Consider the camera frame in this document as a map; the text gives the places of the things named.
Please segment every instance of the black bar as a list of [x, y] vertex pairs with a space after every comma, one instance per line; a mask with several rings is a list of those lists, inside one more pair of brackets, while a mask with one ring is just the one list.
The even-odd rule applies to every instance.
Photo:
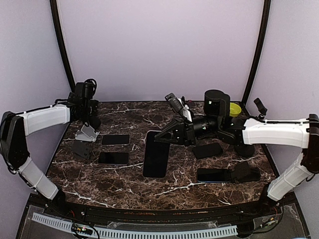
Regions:
[[74, 78], [72, 75], [72, 71], [71, 71], [71, 67], [70, 67], [70, 63], [69, 63], [69, 58], [68, 58], [68, 55], [66, 53], [66, 48], [64, 45], [64, 39], [63, 39], [61, 23], [60, 23], [60, 18], [59, 18], [59, 11], [58, 11], [58, 6], [56, 3], [56, 0], [50, 0], [50, 5], [51, 5], [51, 13], [52, 13], [52, 18], [53, 18], [56, 39], [58, 41], [64, 70], [66, 73], [66, 77], [68, 78], [68, 82], [69, 82], [71, 91], [74, 92], [75, 81], [74, 81]]
[[265, 0], [264, 1], [263, 15], [262, 15], [262, 19], [261, 19], [261, 24], [260, 24], [260, 29], [259, 29], [259, 36], [258, 36], [258, 40], [257, 40], [257, 45], [256, 45], [256, 51], [255, 51], [254, 59], [253, 59], [253, 64], [252, 64], [251, 69], [250, 69], [248, 81], [247, 81], [245, 92], [244, 92], [244, 95], [243, 95], [243, 99], [241, 100], [243, 105], [247, 104], [251, 89], [252, 89], [253, 84], [254, 84], [254, 80], [255, 80], [255, 76], [256, 76], [256, 72], [257, 72], [257, 68], [258, 68], [258, 64], [259, 64], [259, 60], [260, 60], [260, 56], [261, 56], [261, 52], [262, 52], [263, 45], [264, 45], [265, 35], [266, 35], [268, 17], [269, 17], [269, 12], [270, 12], [270, 3], [271, 3], [271, 0]]

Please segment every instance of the yellow cup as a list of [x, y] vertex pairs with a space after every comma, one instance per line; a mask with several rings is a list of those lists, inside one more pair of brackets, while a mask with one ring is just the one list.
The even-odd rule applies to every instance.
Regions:
[[230, 103], [230, 112], [229, 115], [232, 117], [237, 117], [239, 116], [239, 114], [241, 113], [241, 108], [239, 105], [235, 104], [235, 103]]

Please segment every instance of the black marble surface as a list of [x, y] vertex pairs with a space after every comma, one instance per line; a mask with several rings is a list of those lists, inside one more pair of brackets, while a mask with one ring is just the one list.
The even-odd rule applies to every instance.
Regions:
[[[203, 114], [202, 102], [192, 108]], [[48, 177], [66, 193], [67, 201], [85, 205], [139, 210], [186, 210], [234, 205], [258, 200], [265, 184], [275, 175], [263, 153], [256, 145], [250, 158], [237, 155], [234, 147], [217, 139], [198, 141], [199, 145], [219, 142], [224, 153], [218, 157], [196, 160], [192, 147], [171, 145], [167, 173], [164, 178], [143, 177], [146, 134], [160, 130], [170, 122], [174, 113], [167, 102], [100, 103], [102, 125], [92, 155], [84, 160], [72, 150], [74, 134], [82, 126], [72, 123], [61, 142], [48, 170]], [[105, 134], [129, 134], [128, 145], [102, 145]], [[129, 152], [125, 166], [99, 165], [100, 152]], [[261, 180], [241, 184], [198, 183], [197, 168], [233, 168], [247, 161], [261, 171]]]

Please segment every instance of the metal bracket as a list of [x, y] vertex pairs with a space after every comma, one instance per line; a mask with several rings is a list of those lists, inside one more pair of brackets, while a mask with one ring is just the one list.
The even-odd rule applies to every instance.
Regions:
[[100, 132], [95, 132], [91, 126], [83, 125], [81, 130], [75, 133], [75, 139], [79, 141], [95, 142]]

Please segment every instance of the robotic hand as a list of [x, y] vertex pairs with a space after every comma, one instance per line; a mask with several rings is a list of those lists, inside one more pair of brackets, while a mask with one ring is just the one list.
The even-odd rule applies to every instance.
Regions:
[[52, 106], [27, 112], [6, 112], [2, 117], [0, 154], [8, 170], [12, 174], [18, 173], [30, 188], [57, 204], [64, 203], [65, 194], [32, 161], [26, 137], [41, 129], [76, 120], [81, 120], [86, 128], [94, 132], [101, 124], [95, 116], [98, 101], [92, 100], [96, 88], [96, 81], [89, 79], [77, 83], [75, 92], [70, 93], [67, 100], [56, 100]]
[[222, 91], [205, 92], [204, 116], [194, 117], [184, 98], [173, 93], [165, 99], [179, 117], [166, 125], [155, 141], [178, 145], [195, 145], [196, 139], [216, 137], [235, 146], [237, 153], [251, 156], [253, 144], [282, 144], [300, 147], [295, 162], [277, 179], [264, 187], [260, 208], [269, 208], [308, 177], [319, 173], [319, 118], [310, 114], [307, 119], [266, 120], [267, 109], [255, 101], [259, 117], [246, 119], [229, 116], [230, 97]]

